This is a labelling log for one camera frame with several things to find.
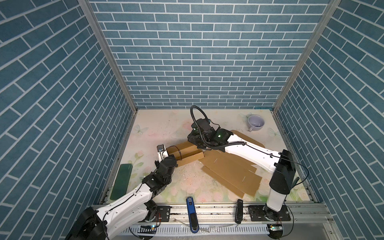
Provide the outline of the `cardboard box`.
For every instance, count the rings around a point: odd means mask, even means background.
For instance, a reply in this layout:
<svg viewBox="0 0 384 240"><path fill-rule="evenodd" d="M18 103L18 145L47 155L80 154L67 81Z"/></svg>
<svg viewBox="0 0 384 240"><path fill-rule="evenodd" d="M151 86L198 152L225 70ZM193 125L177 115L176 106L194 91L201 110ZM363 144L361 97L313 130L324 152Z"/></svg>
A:
<svg viewBox="0 0 384 240"><path fill-rule="evenodd" d="M169 155L174 155L177 159L178 168L203 159L204 153L201 149L190 142L184 142L167 148Z"/></svg>

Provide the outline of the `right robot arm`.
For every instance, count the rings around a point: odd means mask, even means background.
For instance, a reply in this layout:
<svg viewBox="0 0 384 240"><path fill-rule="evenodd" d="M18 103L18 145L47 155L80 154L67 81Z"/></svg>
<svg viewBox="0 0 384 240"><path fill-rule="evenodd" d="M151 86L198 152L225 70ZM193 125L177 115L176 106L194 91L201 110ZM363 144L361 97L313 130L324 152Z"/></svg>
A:
<svg viewBox="0 0 384 240"><path fill-rule="evenodd" d="M193 129L187 139L199 149L220 150L236 155L272 173L268 200L263 211L268 220L278 219L287 196L299 180L295 177L296 166L289 151L279 153L262 148L225 129L205 131L202 134Z"/></svg>

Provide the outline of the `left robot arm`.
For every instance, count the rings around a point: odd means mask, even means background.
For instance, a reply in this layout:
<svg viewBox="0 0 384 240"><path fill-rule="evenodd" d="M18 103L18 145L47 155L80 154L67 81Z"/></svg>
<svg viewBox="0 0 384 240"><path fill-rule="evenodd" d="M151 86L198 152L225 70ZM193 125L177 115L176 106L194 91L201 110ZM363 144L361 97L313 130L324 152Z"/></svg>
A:
<svg viewBox="0 0 384 240"><path fill-rule="evenodd" d="M156 170L140 185L118 200L98 209L88 207L81 212L66 239L111 240L133 224L151 220L157 209L153 198L171 183L178 160L170 155L156 161L156 166Z"/></svg>

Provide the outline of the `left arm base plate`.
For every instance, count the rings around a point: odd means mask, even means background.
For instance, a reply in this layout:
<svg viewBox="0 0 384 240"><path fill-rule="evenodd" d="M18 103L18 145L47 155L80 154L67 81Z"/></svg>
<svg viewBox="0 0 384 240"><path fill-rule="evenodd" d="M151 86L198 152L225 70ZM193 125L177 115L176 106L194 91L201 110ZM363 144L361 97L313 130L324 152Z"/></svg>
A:
<svg viewBox="0 0 384 240"><path fill-rule="evenodd" d="M170 216L171 206L160 205L157 206L156 210L150 210L142 222L152 223L159 221L158 218L160 218L161 222L169 222Z"/></svg>

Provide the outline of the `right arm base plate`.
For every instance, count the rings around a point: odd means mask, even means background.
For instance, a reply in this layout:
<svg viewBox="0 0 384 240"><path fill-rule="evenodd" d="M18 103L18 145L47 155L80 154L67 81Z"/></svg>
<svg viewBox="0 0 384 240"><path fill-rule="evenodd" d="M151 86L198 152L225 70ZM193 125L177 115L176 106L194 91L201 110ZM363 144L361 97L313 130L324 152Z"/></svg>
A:
<svg viewBox="0 0 384 240"><path fill-rule="evenodd" d="M291 215L288 208L283 205L279 212L267 207L267 205L250 205L248 212L252 222L290 222Z"/></svg>

